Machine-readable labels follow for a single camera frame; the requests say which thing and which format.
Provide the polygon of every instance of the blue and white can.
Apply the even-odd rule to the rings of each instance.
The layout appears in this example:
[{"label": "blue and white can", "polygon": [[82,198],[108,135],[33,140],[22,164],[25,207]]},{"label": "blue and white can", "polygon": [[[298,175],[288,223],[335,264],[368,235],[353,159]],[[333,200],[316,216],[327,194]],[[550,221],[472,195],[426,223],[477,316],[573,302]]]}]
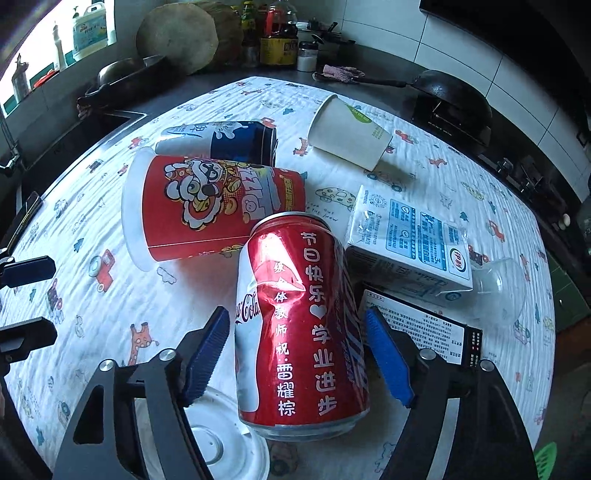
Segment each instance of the blue and white can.
[{"label": "blue and white can", "polygon": [[158,155],[214,158],[275,166],[277,133],[260,122],[210,122],[169,127],[155,147]]}]

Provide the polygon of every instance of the box with printed text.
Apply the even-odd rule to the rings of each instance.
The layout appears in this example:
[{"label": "box with printed text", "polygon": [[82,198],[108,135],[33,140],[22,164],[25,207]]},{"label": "box with printed text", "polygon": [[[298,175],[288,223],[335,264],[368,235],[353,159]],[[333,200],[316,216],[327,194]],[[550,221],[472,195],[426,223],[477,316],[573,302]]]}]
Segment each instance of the box with printed text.
[{"label": "box with printed text", "polygon": [[472,289],[467,243],[425,209],[362,186],[348,228],[354,277],[413,296]]}]

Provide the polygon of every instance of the stainless steel sink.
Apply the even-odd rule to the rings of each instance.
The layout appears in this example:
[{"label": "stainless steel sink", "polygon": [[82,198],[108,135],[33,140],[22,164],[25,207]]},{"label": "stainless steel sink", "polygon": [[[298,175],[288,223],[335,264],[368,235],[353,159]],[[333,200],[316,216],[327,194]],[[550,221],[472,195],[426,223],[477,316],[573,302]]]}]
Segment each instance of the stainless steel sink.
[{"label": "stainless steel sink", "polygon": [[0,204],[0,238],[31,192],[42,199],[67,173],[92,153],[100,154],[141,125],[144,113],[96,113],[76,123],[36,160],[14,175],[14,186]]}]

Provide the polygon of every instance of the blue gripper pad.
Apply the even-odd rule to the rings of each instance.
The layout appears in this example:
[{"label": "blue gripper pad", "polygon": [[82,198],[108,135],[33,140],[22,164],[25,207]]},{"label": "blue gripper pad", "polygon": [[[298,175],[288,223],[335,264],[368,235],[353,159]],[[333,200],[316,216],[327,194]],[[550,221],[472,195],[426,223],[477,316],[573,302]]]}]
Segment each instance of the blue gripper pad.
[{"label": "blue gripper pad", "polygon": [[377,307],[366,310],[365,324],[369,347],[390,393],[406,408],[410,408],[414,398],[410,385],[410,369],[388,333],[390,326]]},{"label": "blue gripper pad", "polygon": [[230,333],[230,317],[226,309],[218,307],[203,328],[203,339],[187,364],[186,382],[181,399],[191,404],[205,393],[213,369]]}]

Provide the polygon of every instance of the metal screw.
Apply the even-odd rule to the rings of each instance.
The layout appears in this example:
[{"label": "metal screw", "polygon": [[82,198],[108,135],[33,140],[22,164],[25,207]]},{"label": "metal screw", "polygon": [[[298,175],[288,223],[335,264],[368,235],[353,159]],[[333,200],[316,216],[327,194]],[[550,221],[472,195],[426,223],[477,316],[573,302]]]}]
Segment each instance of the metal screw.
[{"label": "metal screw", "polygon": [[172,360],[176,356],[177,356],[177,352],[175,352],[171,348],[167,348],[166,350],[162,350],[160,352],[160,354],[158,355],[158,358],[160,358],[163,362],[168,362],[169,360]]},{"label": "metal screw", "polygon": [[485,372],[492,372],[495,369],[495,364],[490,360],[483,360],[480,362],[480,368],[482,368]]},{"label": "metal screw", "polygon": [[430,348],[423,348],[418,354],[423,360],[435,360],[435,357],[437,356],[435,351]]},{"label": "metal screw", "polygon": [[102,372],[108,372],[114,366],[115,366],[115,362],[113,360],[103,360],[100,363],[99,368],[100,368],[100,371],[102,371]]}]

